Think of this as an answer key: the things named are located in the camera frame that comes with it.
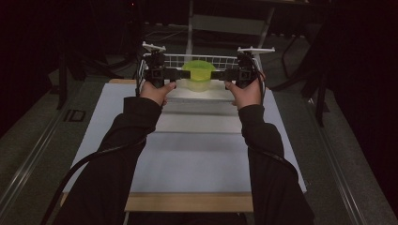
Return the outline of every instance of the white tabletop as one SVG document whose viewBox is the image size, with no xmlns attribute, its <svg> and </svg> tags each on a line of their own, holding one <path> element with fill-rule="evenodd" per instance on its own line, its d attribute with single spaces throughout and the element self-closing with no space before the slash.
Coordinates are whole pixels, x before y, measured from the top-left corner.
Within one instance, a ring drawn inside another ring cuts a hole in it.
<svg viewBox="0 0 398 225">
<path fill-rule="evenodd" d="M 169 97 L 232 99 L 223 83 L 213 82 L 204 93 L 193 93 L 179 83 Z M 105 84 L 73 164 L 97 151 L 114 118 L 122 113 L 123 98 L 134 96 L 134 89 L 135 84 Z M 264 104 L 265 120 L 281 133 L 285 158 L 298 170 L 299 184 L 305 192 L 299 165 L 270 90 Z M 237 109 L 229 103 L 170 102 L 163 108 L 157 131 L 147 138 L 131 192 L 250 192 L 247 146 L 240 129 Z M 81 170 L 70 179 L 64 192 L 70 191 Z"/>
</svg>

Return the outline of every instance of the white table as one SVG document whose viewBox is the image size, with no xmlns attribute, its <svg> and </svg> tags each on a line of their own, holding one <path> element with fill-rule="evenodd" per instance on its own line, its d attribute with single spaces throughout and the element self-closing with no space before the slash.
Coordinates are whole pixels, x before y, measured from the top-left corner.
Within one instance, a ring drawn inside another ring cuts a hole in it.
<svg viewBox="0 0 398 225">
<path fill-rule="evenodd" d="M 222 82 L 213 82 L 204 93 L 188 91 L 179 82 L 168 97 L 232 99 Z M 135 84 L 105 84 L 73 164 L 98 149 L 114 118 L 122 112 L 123 98 L 133 96 L 134 89 Z M 299 184 L 305 192 L 299 166 L 269 90 L 265 106 L 265 120 L 280 131 L 285 158 L 298 170 Z M 157 131 L 147 138 L 126 211 L 251 212 L 247 146 L 240 126 L 237 109 L 229 103 L 171 101 L 163 108 Z M 70 179 L 65 196 L 80 172 Z"/>
</svg>

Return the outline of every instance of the yellow-green plastic cup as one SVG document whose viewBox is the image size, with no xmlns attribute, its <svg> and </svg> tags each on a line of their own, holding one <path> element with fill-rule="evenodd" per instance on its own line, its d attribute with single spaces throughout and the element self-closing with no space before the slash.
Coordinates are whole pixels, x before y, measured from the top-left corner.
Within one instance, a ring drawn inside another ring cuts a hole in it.
<svg viewBox="0 0 398 225">
<path fill-rule="evenodd" d="M 208 90 L 211 82 L 211 71 L 216 70 L 212 64 L 203 60 L 187 62 L 182 66 L 182 69 L 191 72 L 191 78 L 188 79 L 187 86 L 193 92 Z"/>
</svg>

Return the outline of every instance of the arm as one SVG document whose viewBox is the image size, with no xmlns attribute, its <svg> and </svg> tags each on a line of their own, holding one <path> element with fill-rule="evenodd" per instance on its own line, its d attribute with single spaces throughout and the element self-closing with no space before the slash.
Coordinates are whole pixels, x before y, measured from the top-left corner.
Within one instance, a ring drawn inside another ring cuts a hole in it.
<svg viewBox="0 0 398 225">
<path fill-rule="evenodd" d="M 255 224 L 313 224 L 314 214 L 307 204 L 296 175 L 278 160 L 284 150 L 278 129 L 264 122 L 259 81 L 245 89 L 225 84 L 235 97 L 242 136 L 249 148 Z"/>
<path fill-rule="evenodd" d="M 118 115 L 102 140 L 98 151 L 123 146 L 115 153 L 90 161 L 73 185 L 56 215 L 54 224 L 114 225 L 124 219 L 135 166 L 146 135 L 155 130 L 170 83 L 156 89 L 146 82 L 141 97 L 126 97 Z"/>
</svg>

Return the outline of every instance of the dark background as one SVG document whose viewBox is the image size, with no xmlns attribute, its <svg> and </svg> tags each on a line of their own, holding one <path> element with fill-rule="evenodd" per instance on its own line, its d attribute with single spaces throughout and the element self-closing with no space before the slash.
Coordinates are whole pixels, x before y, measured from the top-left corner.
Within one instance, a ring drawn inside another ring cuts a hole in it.
<svg viewBox="0 0 398 225">
<path fill-rule="evenodd" d="M 143 6 L 135 12 L 131 11 L 130 2 L 112 2 L 2 1 L 1 136 L 51 89 L 47 75 L 58 67 L 59 37 L 90 57 L 104 61 L 105 53 L 134 51 L 134 43 L 122 37 L 133 34 L 139 42 L 143 20 L 166 25 L 184 24 L 188 18 L 185 10 L 188 1 L 135 1 L 136 7 Z M 229 8 L 224 13 L 234 14 L 234 11 Z M 251 15 L 257 14 L 261 12 L 251 11 Z M 313 45 L 327 57 L 318 59 L 322 62 L 311 60 L 308 64 L 315 67 L 322 63 L 330 68 L 328 88 L 334 92 L 378 183 L 398 215 L 396 15 L 395 1 L 335 2 Z M 289 37 L 299 33 L 300 22 L 307 23 L 317 17 L 308 9 L 292 13 L 289 7 L 280 8 L 270 33 Z M 131 33 L 127 23 L 134 23 Z"/>
</svg>

